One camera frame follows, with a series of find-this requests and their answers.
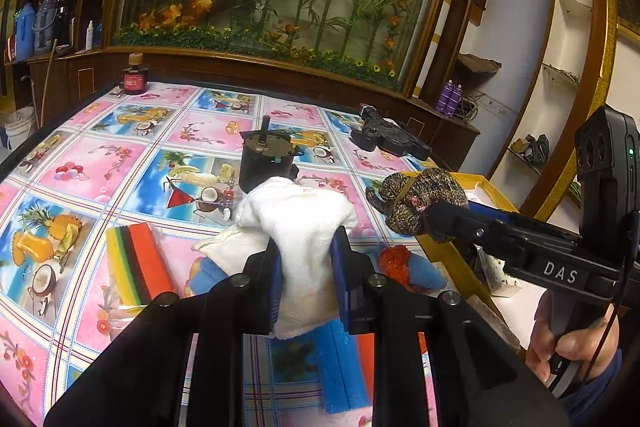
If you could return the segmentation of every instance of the purple bottle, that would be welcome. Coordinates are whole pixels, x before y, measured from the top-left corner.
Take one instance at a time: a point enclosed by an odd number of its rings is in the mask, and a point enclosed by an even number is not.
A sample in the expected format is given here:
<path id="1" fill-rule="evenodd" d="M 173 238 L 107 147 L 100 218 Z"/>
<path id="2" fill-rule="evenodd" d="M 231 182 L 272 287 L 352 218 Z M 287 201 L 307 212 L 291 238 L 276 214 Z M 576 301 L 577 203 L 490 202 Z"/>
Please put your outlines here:
<path id="1" fill-rule="evenodd" d="M 444 114 L 449 118 L 451 118 L 455 113 L 456 108 L 458 107 L 458 104 L 460 103 L 461 99 L 462 99 L 462 86 L 458 84 L 456 87 L 453 88 L 453 92 L 451 93 L 449 100 L 447 100 L 447 108 L 445 109 Z"/>
<path id="2" fill-rule="evenodd" d="M 444 85 L 444 87 L 440 91 L 440 96 L 438 97 L 438 101 L 436 102 L 437 112 L 445 114 L 445 111 L 447 110 L 447 102 L 451 97 L 451 93 L 453 93 L 455 89 L 456 88 L 454 87 L 453 82 L 451 82 L 451 80 Z"/>

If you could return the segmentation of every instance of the printed pineapple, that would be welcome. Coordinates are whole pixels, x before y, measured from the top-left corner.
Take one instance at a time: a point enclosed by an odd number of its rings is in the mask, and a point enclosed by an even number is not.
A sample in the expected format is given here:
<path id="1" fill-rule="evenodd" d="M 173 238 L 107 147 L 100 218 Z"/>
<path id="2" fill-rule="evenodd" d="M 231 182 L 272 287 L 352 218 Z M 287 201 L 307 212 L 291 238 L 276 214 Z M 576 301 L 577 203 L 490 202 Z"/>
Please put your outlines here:
<path id="1" fill-rule="evenodd" d="M 46 229 L 49 235 L 58 241 L 62 241 L 70 231 L 78 237 L 78 231 L 82 228 L 82 221 L 76 216 L 69 214 L 53 216 L 46 206 L 37 203 L 27 208 L 21 217 L 26 221 L 28 228 Z"/>

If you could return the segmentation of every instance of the black cylindrical object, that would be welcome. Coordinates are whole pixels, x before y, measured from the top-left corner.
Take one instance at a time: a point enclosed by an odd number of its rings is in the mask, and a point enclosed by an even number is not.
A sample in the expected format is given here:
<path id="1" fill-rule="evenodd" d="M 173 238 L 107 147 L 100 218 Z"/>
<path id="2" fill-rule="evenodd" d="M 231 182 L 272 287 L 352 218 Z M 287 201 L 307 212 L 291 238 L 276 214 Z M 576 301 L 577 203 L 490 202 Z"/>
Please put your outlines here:
<path id="1" fill-rule="evenodd" d="M 297 175 L 298 170 L 292 169 L 293 158 L 302 156 L 302 151 L 291 144 L 286 132 L 269 130 L 269 121 L 270 117 L 265 116 L 259 130 L 240 133 L 244 139 L 239 180 L 243 192 L 250 192 L 274 176 L 295 179 Z"/>

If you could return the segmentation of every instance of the red label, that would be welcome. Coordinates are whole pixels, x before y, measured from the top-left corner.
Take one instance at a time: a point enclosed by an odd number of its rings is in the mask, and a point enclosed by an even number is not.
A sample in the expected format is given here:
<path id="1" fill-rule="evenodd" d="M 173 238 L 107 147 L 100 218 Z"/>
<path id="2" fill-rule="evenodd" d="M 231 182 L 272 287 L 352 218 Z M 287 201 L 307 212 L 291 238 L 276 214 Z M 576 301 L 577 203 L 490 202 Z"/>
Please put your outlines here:
<path id="1" fill-rule="evenodd" d="M 145 87 L 145 75 L 140 73 L 125 73 L 124 88 L 126 90 L 140 90 Z"/>

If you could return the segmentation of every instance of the red flower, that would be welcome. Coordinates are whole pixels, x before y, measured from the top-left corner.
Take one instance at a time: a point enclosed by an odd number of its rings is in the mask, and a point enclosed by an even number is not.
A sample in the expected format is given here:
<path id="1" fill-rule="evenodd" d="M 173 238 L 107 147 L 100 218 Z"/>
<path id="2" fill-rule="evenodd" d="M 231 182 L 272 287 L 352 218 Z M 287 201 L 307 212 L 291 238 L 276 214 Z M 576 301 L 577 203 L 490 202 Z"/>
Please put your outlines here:
<path id="1" fill-rule="evenodd" d="M 23 365 L 25 368 L 27 368 L 27 369 L 33 369 L 33 362 L 31 361 L 31 359 L 30 359 L 27 355 L 24 355 L 24 356 L 22 357 L 21 362 L 22 362 L 22 365 Z"/>
<path id="2" fill-rule="evenodd" d="M 100 319 L 99 321 L 97 321 L 95 327 L 103 335 L 108 335 L 109 330 L 111 329 L 109 326 L 109 321 L 106 321 L 105 319 Z"/>

